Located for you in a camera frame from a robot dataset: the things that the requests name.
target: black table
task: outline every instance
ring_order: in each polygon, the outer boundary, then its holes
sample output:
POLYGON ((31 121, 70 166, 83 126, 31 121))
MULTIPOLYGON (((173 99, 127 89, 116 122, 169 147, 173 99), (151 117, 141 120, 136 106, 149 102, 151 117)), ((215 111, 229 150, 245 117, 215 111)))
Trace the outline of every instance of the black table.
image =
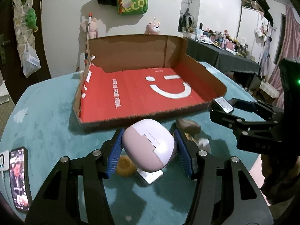
POLYGON ((197 61, 207 62, 222 73, 246 74, 246 79, 241 83, 244 87, 248 87, 253 77, 259 74, 260 65, 256 62, 196 40, 188 39, 187 55, 197 61))

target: label sticker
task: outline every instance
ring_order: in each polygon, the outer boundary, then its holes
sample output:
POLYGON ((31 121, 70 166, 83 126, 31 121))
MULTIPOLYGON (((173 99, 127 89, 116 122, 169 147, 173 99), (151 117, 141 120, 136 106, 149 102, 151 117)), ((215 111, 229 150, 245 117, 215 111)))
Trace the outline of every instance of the label sticker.
POLYGON ((233 107, 226 101, 223 97, 219 97, 214 100, 223 109, 225 113, 230 113, 233 111, 233 107))

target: pink curtain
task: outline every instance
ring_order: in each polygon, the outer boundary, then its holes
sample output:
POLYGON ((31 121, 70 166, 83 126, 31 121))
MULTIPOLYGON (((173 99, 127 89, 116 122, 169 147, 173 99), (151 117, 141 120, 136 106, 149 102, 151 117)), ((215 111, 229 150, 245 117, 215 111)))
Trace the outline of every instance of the pink curtain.
POLYGON ((280 93, 279 97, 273 102, 273 105, 280 108, 284 108, 284 94, 278 67, 278 63, 282 58, 288 58, 297 62, 300 61, 300 24, 296 21, 290 6, 286 6, 286 26, 282 50, 269 79, 269 83, 280 93))

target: cardboard box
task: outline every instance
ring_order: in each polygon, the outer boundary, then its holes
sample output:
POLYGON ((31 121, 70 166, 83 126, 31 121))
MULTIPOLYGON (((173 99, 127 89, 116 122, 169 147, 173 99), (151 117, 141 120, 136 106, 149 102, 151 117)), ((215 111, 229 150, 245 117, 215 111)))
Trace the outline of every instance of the cardboard box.
POLYGON ((165 35, 88 40, 88 57, 96 58, 85 68, 73 103, 81 126, 129 126, 207 109, 227 88, 186 49, 186 39, 165 35))

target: metal screw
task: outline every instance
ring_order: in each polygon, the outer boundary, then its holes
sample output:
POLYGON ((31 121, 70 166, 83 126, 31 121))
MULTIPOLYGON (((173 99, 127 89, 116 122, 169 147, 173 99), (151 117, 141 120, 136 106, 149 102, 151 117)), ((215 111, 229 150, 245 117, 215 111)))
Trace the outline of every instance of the metal screw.
POLYGON ((100 156, 101 155, 101 151, 100 150, 94 150, 93 151, 93 156, 100 156))
POLYGON ((207 152, 204 151, 204 150, 200 150, 200 151, 198 152, 198 154, 199 154, 199 156, 205 157, 205 156, 207 155, 207 152))
POLYGON ((68 157, 62 157, 61 159, 60 159, 60 162, 67 162, 69 160, 69 158, 68 157))
POLYGON ((232 157, 231 160, 233 162, 237 163, 237 162, 239 162, 240 159, 238 157, 232 157))

